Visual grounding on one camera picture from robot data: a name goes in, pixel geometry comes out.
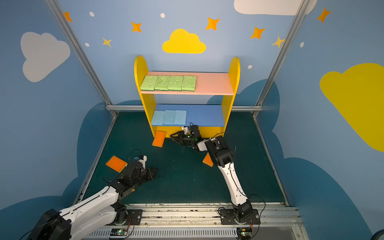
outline robotic arm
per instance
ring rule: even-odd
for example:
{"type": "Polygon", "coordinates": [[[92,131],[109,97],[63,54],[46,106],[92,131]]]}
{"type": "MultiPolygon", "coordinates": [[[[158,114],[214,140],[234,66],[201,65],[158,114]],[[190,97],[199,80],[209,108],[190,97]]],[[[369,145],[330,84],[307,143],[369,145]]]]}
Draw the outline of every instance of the robotic arm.
{"type": "Polygon", "coordinates": [[[157,174],[156,168],[145,168],[147,156],[135,160],[126,166],[120,178],[93,196],[61,211],[45,212],[28,240],[80,240],[104,225],[124,221],[126,206],[119,201],[157,174]]]}
{"type": "Polygon", "coordinates": [[[204,139],[200,135],[199,127],[197,125],[191,125],[190,129],[183,127],[182,131],[172,134],[171,138],[180,145],[191,145],[192,148],[197,151],[208,150],[212,162],[223,174],[231,194],[233,206],[233,213],[231,214],[234,220],[238,224],[245,224],[251,219],[254,224],[260,224],[258,211],[252,208],[252,204],[244,193],[240,181],[237,178],[233,164],[233,153],[222,136],[204,139]]]}

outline yellow bookshelf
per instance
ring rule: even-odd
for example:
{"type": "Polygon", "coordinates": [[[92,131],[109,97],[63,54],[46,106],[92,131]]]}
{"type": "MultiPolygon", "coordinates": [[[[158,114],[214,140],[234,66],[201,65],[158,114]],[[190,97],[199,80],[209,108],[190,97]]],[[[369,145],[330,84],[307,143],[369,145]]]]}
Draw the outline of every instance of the yellow bookshelf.
{"type": "Polygon", "coordinates": [[[198,125],[202,137],[213,137],[220,132],[225,132],[240,80],[240,60],[238,57],[232,59],[228,73],[185,73],[149,72],[144,57],[137,56],[134,72],[137,90],[139,91],[153,136],[155,136],[157,130],[167,132],[166,137],[181,130],[180,126],[153,126],[151,124],[154,111],[163,111],[165,109],[187,110],[185,125],[188,126],[190,121],[198,125]],[[197,76],[195,91],[141,91],[140,86],[146,75],[197,76]],[[155,94],[223,95],[223,102],[221,106],[156,104],[155,94]]]}

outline orange sponge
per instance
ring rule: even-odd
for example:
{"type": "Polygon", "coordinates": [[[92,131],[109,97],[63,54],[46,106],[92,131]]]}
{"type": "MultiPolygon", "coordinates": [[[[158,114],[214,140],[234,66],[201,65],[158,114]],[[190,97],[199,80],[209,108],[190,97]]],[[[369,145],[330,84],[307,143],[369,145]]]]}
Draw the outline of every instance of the orange sponge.
{"type": "Polygon", "coordinates": [[[116,172],[121,172],[126,166],[127,162],[121,160],[120,158],[113,156],[111,159],[106,163],[106,165],[116,172]]]}
{"type": "Polygon", "coordinates": [[[211,156],[209,156],[209,153],[206,154],[205,158],[203,159],[203,163],[206,165],[213,167],[214,163],[212,162],[211,156]]]}
{"type": "Polygon", "coordinates": [[[164,139],[166,138],[167,132],[156,131],[155,139],[153,140],[152,146],[163,147],[164,139]]]}

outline blue wall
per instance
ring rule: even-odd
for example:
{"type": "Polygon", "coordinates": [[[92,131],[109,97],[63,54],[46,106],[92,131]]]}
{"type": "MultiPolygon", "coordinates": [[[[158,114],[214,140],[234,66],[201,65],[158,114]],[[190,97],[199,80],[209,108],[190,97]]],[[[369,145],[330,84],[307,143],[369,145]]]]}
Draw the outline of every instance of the blue wall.
{"type": "Polygon", "coordinates": [[[41,81],[24,75],[24,33],[69,44],[44,0],[0,9],[0,235],[19,239],[45,211],[72,205],[112,117],[71,47],[41,81]]]}
{"type": "Polygon", "coordinates": [[[288,202],[298,207],[311,240],[369,239],[384,228],[384,152],[363,141],[319,85],[331,71],[384,66],[383,11],[383,1],[318,0],[257,116],[288,202]],[[322,23],[324,7],[331,13],[322,23]]]}
{"type": "MultiPolygon", "coordinates": [[[[238,89],[241,93],[268,77],[279,52],[278,46],[272,44],[278,36],[284,39],[293,19],[293,16],[242,14],[235,10],[234,0],[117,0],[113,3],[60,0],[59,3],[64,12],[70,12],[70,25],[114,104],[140,100],[133,73],[137,55],[145,57],[150,71],[192,72],[228,72],[232,58],[237,56],[241,62],[238,89]],[[216,31],[206,30],[208,18],[220,19],[216,31]],[[141,32],[133,32],[131,22],[141,23],[141,32]],[[265,28],[260,39],[250,38],[255,27],[265,28]],[[164,52],[162,44],[178,28],[197,34],[207,46],[205,52],[164,52]],[[103,38],[111,40],[111,47],[103,45],[103,38]]],[[[262,85],[257,86],[248,98],[257,98],[262,85]]],[[[156,95],[156,101],[206,104],[211,97],[160,94],[156,95]]]]}

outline sponge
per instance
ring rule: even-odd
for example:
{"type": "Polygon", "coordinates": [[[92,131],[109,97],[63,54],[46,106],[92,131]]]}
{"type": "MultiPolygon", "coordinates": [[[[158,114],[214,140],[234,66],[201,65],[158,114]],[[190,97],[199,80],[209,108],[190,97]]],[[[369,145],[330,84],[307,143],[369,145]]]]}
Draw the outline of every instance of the sponge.
{"type": "Polygon", "coordinates": [[[187,111],[186,110],[176,110],[175,125],[185,125],[186,120],[187,120],[187,111]]]}
{"type": "Polygon", "coordinates": [[[168,91],[169,80],[170,76],[159,76],[155,84],[155,90],[168,91]]]}
{"type": "Polygon", "coordinates": [[[121,172],[126,166],[127,162],[121,160],[116,156],[112,156],[111,159],[106,163],[106,165],[116,172],[121,172]]]}
{"type": "Polygon", "coordinates": [[[183,85],[181,90],[184,91],[194,91],[196,85],[196,76],[184,76],[183,85]]]}
{"type": "Polygon", "coordinates": [[[203,163],[206,165],[213,167],[214,163],[212,162],[211,156],[209,156],[209,153],[206,154],[205,158],[203,159],[203,163]]]}
{"type": "Polygon", "coordinates": [[[153,91],[155,90],[155,84],[158,76],[145,76],[143,82],[141,83],[141,90],[153,91]]]}
{"type": "Polygon", "coordinates": [[[163,125],[165,111],[154,111],[151,125],[163,125]]]}
{"type": "Polygon", "coordinates": [[[164,139],[166,138],[167,132],[156,131],[155,139],[153,140],[152,146],[163,147],[164,139]]]}
{"type": "Polygon", "coordinates": [[[174,125],[177,110],[166,110],[163,118],[164,125],[174,125]]]}
{"type": "Polygon", "coordinates": [[[183,84],[183,76],[171,76],[169,80],[168,90],[181,91],[183,84]]]}

